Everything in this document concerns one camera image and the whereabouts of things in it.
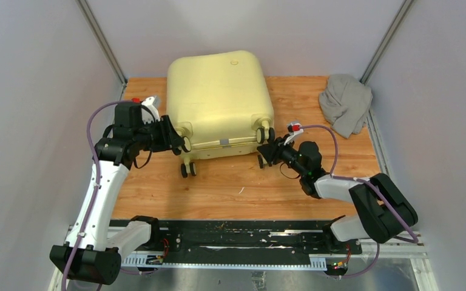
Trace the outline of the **cream suitcase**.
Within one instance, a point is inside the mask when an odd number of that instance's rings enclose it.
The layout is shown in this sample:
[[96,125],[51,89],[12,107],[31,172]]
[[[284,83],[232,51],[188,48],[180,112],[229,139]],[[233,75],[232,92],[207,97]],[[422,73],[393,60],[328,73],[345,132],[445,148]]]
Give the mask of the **cream suitcase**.
[[174,60],[167,71],[166,113],[186,141],[184,178],[196,176],[198,159],[250,154],[275,139],[262,66],[246,50]]

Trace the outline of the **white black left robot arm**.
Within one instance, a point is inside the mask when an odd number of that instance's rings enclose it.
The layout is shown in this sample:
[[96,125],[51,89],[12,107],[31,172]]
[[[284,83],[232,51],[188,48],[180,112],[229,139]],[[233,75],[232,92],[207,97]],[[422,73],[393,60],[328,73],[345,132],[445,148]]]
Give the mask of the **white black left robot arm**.
[[61,290],[70,280],[111,285],[121,272],[124,258],[140,246],[155,250],[161,238],[159,220],[137,215],[127,226],[107,236],[118,194],[137,156],[172,151],[180,155],[185,140],[174,129],[169,116],[158,112],[157,97],[114,101],[102,105],[86,125],[92,153],[92,175],[78,217],[62,245],[54,245],[49,258],[62,273]]

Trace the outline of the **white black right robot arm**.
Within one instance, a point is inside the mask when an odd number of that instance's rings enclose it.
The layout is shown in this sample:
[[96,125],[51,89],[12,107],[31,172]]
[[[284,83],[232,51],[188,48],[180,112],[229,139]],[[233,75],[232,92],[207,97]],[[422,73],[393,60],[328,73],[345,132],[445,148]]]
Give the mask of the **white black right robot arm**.
[[372,239],[383,244],[417,224],[418,215],[392,179],[378,173],[369,178],[332,175],[322,166],[322,155],[315,142],[305,141],[295,149],[281,138],[258,146],[262,161],[274,166],[283,163],[295,171],[303,192],[315,199],[350,202],[356,214],[342,215],[322,227],[322,244],[337,253],[346,242]]

